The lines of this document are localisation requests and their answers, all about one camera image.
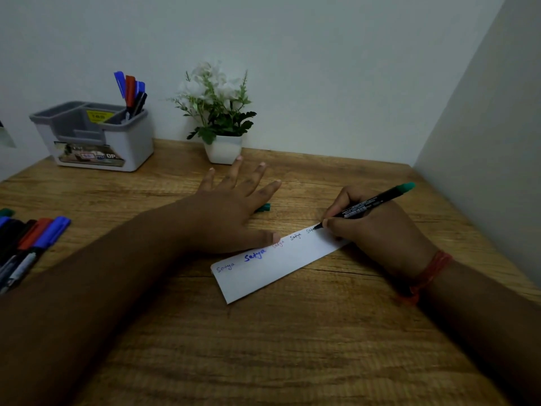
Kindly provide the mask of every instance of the wooden table surface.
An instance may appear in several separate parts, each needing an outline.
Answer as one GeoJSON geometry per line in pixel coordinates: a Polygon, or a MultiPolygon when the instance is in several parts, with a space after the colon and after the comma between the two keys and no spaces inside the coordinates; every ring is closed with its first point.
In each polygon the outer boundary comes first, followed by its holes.
{"type": "MultiPolygon", "coordinates": [[[[199,144],[156,140],[134,173],[57,167],[51,159],[0,184],[17,218],[72,224],[29,278],[146,209],[193,193],[209,168],[199,144]]],[[[319,221],[342,186],[378,191],[413,181],[397,202],[456,259],[541,302],[541,293],[411,167],[244,149],[246,174],[281,179],[253,228],[282,235],[319,221]]],[[[217,166],[217,177],[227,166],[217,166]]],[[[226,305],[209,266],[179,262],[118,327],[73,405],[507,404],[503,392],[417,307],[397,306],[388,281],[355,247],[336,251],[226,305]]]]}

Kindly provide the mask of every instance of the hand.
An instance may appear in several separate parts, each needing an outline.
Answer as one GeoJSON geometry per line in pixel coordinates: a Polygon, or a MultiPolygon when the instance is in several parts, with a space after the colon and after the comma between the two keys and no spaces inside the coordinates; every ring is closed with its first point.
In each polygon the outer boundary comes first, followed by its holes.
{"type": "Polygon", "coordinates": [[[331,218],[349,204],[376,196],[374,191],[345,187],[324,213],[323,226],[350,239],[389,273],[413,279],[429,264],[438,248],[426,238],[395,202],[386,202],[359,219],[331,218]]]}
{"type": "Polygon", "coordinates": [[[250,178],[236,185],[241,164],[242,156],[239,156],[215,188],[211,168],[197,193],[150,213],[155,214],[155,219],[167,222],[167,226],[180,228],[182,242],[190,251],[224,253],[275,244],[280,234],[249,230],[245,225],[254,211],[271,199],[281,181],[256,191],[267,168],[262,162],[250,178]]]}

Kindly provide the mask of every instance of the green cap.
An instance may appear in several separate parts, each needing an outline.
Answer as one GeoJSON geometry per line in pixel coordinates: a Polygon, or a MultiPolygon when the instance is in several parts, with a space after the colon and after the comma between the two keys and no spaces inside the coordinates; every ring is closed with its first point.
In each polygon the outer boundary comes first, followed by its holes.
{"type": "Polygon", "coordinates": [[[259,207],[255,211],[256,212],[265,212],[265,211],[270,211],[270,210],[271,210],[271,205],[267,203],[267,204],[263,205],[262,207],[259,207]]]}
{"type": "Polygon", "coordinates": [[[411,189],[415,188],[415,184],[412,182],[408,182],[407,184],[397,185],[397,190],[405,194],[406,192],[410,191],[411,189]]]}
{"type": "Polygon", "coordinates": [[[15,211],[9,208],[0,209],[0,217],[12,217],[15,211]]]}

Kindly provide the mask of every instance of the paper strip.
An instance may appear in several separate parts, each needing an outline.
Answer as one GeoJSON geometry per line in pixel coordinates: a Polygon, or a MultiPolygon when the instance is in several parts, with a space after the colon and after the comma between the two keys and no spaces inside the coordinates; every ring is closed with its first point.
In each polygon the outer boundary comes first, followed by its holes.
{"type": "Polygon", "coordinates": [[[230,304],[349,243],[313,226],[280,239],[277,244],[243,252],[210,267],[230,304]]]}

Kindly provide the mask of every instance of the gray desk organizer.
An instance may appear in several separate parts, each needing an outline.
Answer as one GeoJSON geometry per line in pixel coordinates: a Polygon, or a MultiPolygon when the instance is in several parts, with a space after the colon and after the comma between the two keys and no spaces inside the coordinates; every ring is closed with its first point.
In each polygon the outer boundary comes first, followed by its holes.
{"type": "Polygon", "coordinates": [[[69,101],[30,115],[58,165],[135,171],[154,152],[143,109],[127,122],[121,105],[69,101]]]}

